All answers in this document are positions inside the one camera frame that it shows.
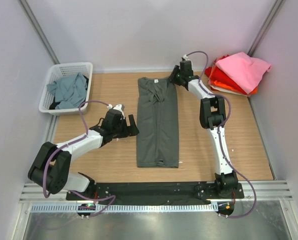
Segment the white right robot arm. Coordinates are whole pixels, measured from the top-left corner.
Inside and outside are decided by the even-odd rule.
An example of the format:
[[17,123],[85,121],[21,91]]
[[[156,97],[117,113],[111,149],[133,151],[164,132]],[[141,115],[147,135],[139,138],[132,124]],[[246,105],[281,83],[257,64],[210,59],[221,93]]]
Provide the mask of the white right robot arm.
[[232,198],[239,181],[232,167],[225,138],[225,98],[211,92],[203,84],[201,77],[194,74],[192,62],[188,59],[182,58],[168,79],[200,100],[199,122],[209,134],[215,156],[214,192],[220,198]]

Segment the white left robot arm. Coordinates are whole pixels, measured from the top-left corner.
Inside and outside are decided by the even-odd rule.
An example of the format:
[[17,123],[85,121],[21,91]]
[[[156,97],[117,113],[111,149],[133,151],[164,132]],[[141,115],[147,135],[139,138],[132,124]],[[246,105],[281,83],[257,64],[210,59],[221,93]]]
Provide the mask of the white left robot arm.
[[110,109],[84,134],[59,144],[45,142],[28,171],[28,179],[42,187],[46,197],[66,190],[90,200],[95,194],[95,181],[83,173],[70,173],[71,163],[114,139],[138,135],[134,116],[130,114],[128,120],[129,124],[121,110]]

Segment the dark grey t-shirt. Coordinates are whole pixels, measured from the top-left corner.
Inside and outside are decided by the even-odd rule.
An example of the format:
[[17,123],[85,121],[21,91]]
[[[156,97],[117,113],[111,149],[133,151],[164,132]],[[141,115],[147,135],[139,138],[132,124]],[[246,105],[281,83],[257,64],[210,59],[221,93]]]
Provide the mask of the dark grey t-shirt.
[[179,167],[177,90],[168,78],[138,79],[136,161],[139,168]]

